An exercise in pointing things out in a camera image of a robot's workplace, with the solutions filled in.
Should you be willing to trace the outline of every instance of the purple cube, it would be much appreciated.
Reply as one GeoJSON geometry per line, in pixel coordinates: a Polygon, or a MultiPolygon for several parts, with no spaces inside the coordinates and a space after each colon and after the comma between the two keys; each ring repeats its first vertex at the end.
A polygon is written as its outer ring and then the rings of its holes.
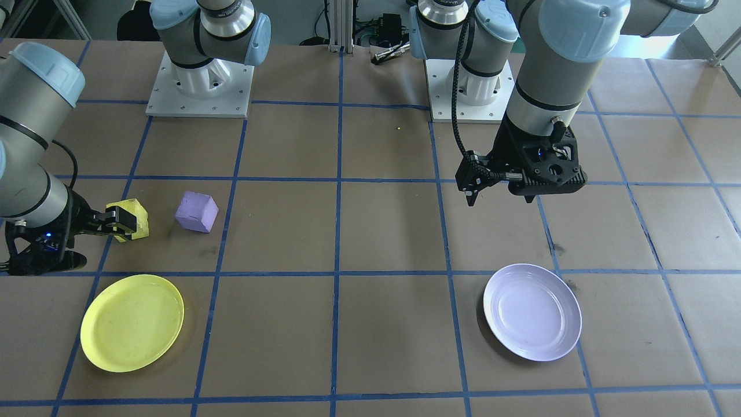
{"type": "Polygon", "coordinates": [[[219,207],[210,195],[186,191],[175,219],[184,229],[210,233],[218,213],[219,207]]]}

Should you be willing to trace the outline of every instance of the metal post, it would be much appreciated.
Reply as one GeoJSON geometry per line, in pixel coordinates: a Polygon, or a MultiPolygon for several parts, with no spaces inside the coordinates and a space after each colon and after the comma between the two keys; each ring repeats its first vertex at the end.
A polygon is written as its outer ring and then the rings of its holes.
{"type": "Polygon", "coordinates": [[[331,0],[329,6],[329,50],[353,52],[353,0],[331,0]]]}
{"type": "Polygon", "coordinates": [[[75,11],[75,8],[72,7],[70,0],[54,0],[54,4],[56,4],[59,12],[64,17],[64,20],[67,21],[67,23],[72,28],[72,31],[75,33],[75,35],[77,35],[78,38],[84,41],[89,41],[92,39],[90,37],[90,33],[87,31],[87,28],[82,23],[82,19],[80,19],[80,16],[75,11]]]}
{"type": "Polygon", "coordinates": [[[741,45],[741,27],[736,29],[736,32],[713,54],[713,57],[710,59],[710,65],[719,67],[723,59],[728,58],[739,45],[741,45]]]}

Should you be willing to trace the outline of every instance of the foam block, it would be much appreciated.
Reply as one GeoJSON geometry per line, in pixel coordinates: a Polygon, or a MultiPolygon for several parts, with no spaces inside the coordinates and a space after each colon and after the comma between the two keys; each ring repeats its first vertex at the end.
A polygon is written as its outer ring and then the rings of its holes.
{"type": "Polygon", "coordinates": [[[210,195],[186,191],[175,219],[184,229],[210,233],[218,213],[219,207],[210,195]]]}
{"type": "Polygon", "coordinates": [[[111,206],[121,207],[122,209],[136,216],[136,233],[132,234],[128,238],[115,236],[117,241],[123,243],[128,242],[129,240],[142,239],[149,236],[149,214],[136,198],[130,198],[129,200],[107,204],[105,208],[109,209],[111,206]]]}

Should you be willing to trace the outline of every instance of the light blue joint cap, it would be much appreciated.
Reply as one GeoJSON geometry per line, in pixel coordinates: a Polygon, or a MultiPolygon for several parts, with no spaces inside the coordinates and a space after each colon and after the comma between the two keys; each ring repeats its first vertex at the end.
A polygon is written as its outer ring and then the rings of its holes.
{"type": "Polygon", "coordinates": [[[417,59],[427,59],[425,45],[422,43],[422,34],[419,32],[419,20],[417,19],[417,6],[409,9],[409,45],[412,56],[417,59]]]}
{"type": "Polygon", "coordinates": [[[597,62],[615,47],[631,0],[543,0],[538,25],[554,52],[574,62],[597,62]]]}
{"type": "MultiPolygon", "coordinates": [[[[689,7],[707,7],[708,3],[712,0],[679,0],[677,3],[682,6],[689,7]]],[[[659,27],[656,28],[649,36],[674,36],[678,35],[685,30],[689,29],[700,15],[694,15],[692,13],[680,12],[679,10],[672,9],[671,12],[664,18],[659,27]]]]}
{"type": "Polygon", "coordinates": [[[519,37],[512,15],[499,0],[482,0],[476,7],[476,20],[487,32],[501,41],[514,43],[519,37]]]}
{"type": "Polygon", "coordinates": [[[85,87],[85,77],[74,62],[54,49],[35,42],[18,45],[10,55],[32,70],[73,108],[75,107],[85,87]]]}
{"type": "Polygon", "coordinates": [[[157,30],[170,29],[184,22],[198,10],[197,0],[154,0],[149,8],[157,30]]]}
{"type": "Polygon", "coordinates": [[[5,174],[5,145],[3,145],[2,141],[0,140],[0,180],[2,180],[2,176],[5,174]]]}
{"type": "Polygon", "coordinates": [[[268,49],[270,49],[273,27],[268,15],[260,13],[257,16],[257,22],[253,30],[250,47],[247,49],[247,55],[245,56],[245,65],[256,67],[263,63],[265,57],[268,56],[268,49]]]}

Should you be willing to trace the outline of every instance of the grid square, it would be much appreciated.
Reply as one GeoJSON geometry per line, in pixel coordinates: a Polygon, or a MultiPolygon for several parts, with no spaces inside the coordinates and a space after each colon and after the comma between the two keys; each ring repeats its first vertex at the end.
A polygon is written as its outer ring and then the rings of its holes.
{"type": "Polygon", "coordinates": [[[429,106],[425,65],[410,54],[371,64],[380,47],[353,47],[352,55],[342,57],[344,68],[344,97],[346,103],[377,105],[429,106]]]}
{"type": "Polygon", "coordinates": [[[148,101],[164,54],[161,42],[91,43],[80,67],[87,82],[80,98],[148,101]]]}
{"type": "Polygon", "coordinates": [[[741,115],[741,97],[722,68],[704,59],[649,59],[679,114],[741,115]]]}
{"type": "MultiPolygon", "coordinates": [[[[437,150],[437,165],[440,178],[455,180],[456,171],[461,163],[461,151],[453,136],[453,126],[450,123],[433,123],[435,133],[435,148],[437,150]]],[[[473,149],[481,155],[486,155],[494,146],[494,138],[499,131],[499,125],[460,123],[458,132],[466,149],[473,149]]]]}
{"type": "Polygon", "coordinates": [[[659,275],[569,275],[595,387],[701,384],[659,275]]]}
{"type": "Polygon", "coordinates": [[[714,417],[717,414],[707,391],[620,393],[597,395],[604,417],[714,417]]]}
{"type": "Polygon", "coordinates": [[[488,276],[456,276],[456,300],[468,389],[471,391],[585,388],[576,349],[558,361],[534,362],[507,350],[484,317],[488,276]]]}
{"type": "Polygon", "coordinates": [[[156,117],[152,121],[137,175],[234,175],[243,121],[156,117]]]}
{"type": "Polygon", "coordinates": [[[719,191],[728,207],[728,211],[736,220],[736,224],[741,224],[741,187],[719,188],[719,191]]]}
{"type": "Polygon", "coordinates": [[[590,181],[622,181],[615,157],[597,116],[577,114],[571,121],[579,149],[579,164],[590,181]]]}
{"type": "Polygon", "coordinates": [[[60,407],[59,417],[188,417],[190,405],[98,405],[60,407]]]}
{"type": "Polygon", "coordinates": [[[56,398],[92,284],[83,277],[0,277],[0,400],[56,398]]]}
{"type": "Polygon", "coordinates": [[[333,291],[332,277],[221,278],[201,395],[329,394],[333,291]]]}
{"type": "Polygon", "coordinates": [[[342,176],[434,178],[427,121],[417,109],[345,108],[342,176]]]}
{"type": "Polygon", "coordinates": [[[66,56],[73,63],[77,63],[82,55],[82,51],[85,48],[86,41],[68,41],[62,39],[15,39],[7,38],[0,42],[0,56],[7,56],[8,53],[16,46],[23,42],[35,42],[37,44],[47,45],[48,47],[56,50],[62,55],[66,56]]]}
{"type": "Polygon", "coordinates": [[[326,45],[271,45],[265,62],[255,68],[252,99],[336,103],[338,79],[339,57],[326,45]]]}
{"type": "Polygon", "coordinates": [[[453,270],[495,271],[512,263],[553,268],[537,204],[506,184],[482,192],[474,207],[454,184],[442,185],[453,270]]]}
{"type": "Polygon", "coordinates": [[[675,118],[604,116],[603,120],[628,181],[708,182],[675,118]]]}
{"type": "Polygon", "coordinates": [[[472,398],[473,417],[593,417],[587,395],[472,398]]]}
{"type": "MultiPolygon", "coordinates": [[[[93,210],[102,211],[105,205],[120,201],[124,191],[124,180],[77,180],[75,192],[90,204],[93,210]]],[[[105,248],[105,237],[81,234],[75,237],[75,247],[71,249],[87,258],[87,264],[77,271],[94,272],[100,266],[100,257],[105,248]]],[[[0,260],[10,258],[7,246],[0,244],[0,260]]]]}
{"type": "Polygon", "coordinates": [[[461,390],[448,279],[341,277],[338,393],[461,390]]]}
{"type": "Polygon", "coordinates": [[[601,112],[671,114],[644,59],[606,59],[591,92],[601,112]]]}
{"type": "Polygon", "coordinates": [[[150,235],[126,243],[112,242],[105,271],[214,271],[219,257],[231,181],[134,180],[127,198],[136,198],[149,213],[150,235]],[[183,194],[208,194],[219,214],[209,234],[183,229],[175,212],[183,194]]]}
{"type": "Polygon", "coordinates": [[[336,195],[335,183],[238,183],[222,269],[333,271],[336,195]]]}
{"type": "Polygon", "coordinates": [[[250,106],[239,175],[336,177],[337,107],[250,106]]]}
{"type": "Polygon", "coordinates": [[[0,407],[0,417],[49,417],[52,407],[0,407]]]}
{"type": "Polygon", "coordinates": [[[443,271],[434,184],[342,184],[340,269],[443,271]]]}
{"type": "MultiPolygon", "coordinates": [[[[119,279],[101,278],[96,295],[119,279]]],[[[206,331],[213,278],[168,277],[167,280],[177,287],[185,304],[185,319],[173,346],[152,364],[134,372],[124,373],[99,369],[85,357],[80,348],[75,357],[67,389],[64,391],[65,399],[184,398],[193,395],[201,360],[203,335],[206,331]]]]}
{"type": "Polygon", "coordinates": [[[337,417],[464,417],[462,398],[340,401],[337,417]]]}
{"type": "Polygon", "coordinates": [[[198,417],[326,417],[328,415],[328,402],[201,404],[198,406],[198,417]]]}
{"type": "Polygon", "coordinates": [[[716,183],[741,183],[741,119],[686,117],[682,122],[716,183]]]}
{"type": "MultiPolygon", "coordinates": [[[[86,104],[74,108],[56,139],[75,153],[80,175],[128,175],[147,117],[143,105],[86,104]]],[[[41,159],[52,174],[72,174],[72,163],[51,145],[41,159]]]]}
{"type": "Polygon", "coordinates": [[[674,297],[711,384],[741,384],[741,275],[671,275],[674,297]]]}
{"type": "Polygon", "coordinates": [[[542,201],[562,269],[657,267],[624,187],[587,185],[542,201]]]}
{"type": "Polygon", "coordinates": [[[741,410],[741,391],[715,391],[720,411],[724,416],[732,416],[741,410]]]}
{"type": "Polygon", "coordinates": [[[741,239],[709,187],[636,187],[665,269],[741,269],[741,239]]]}

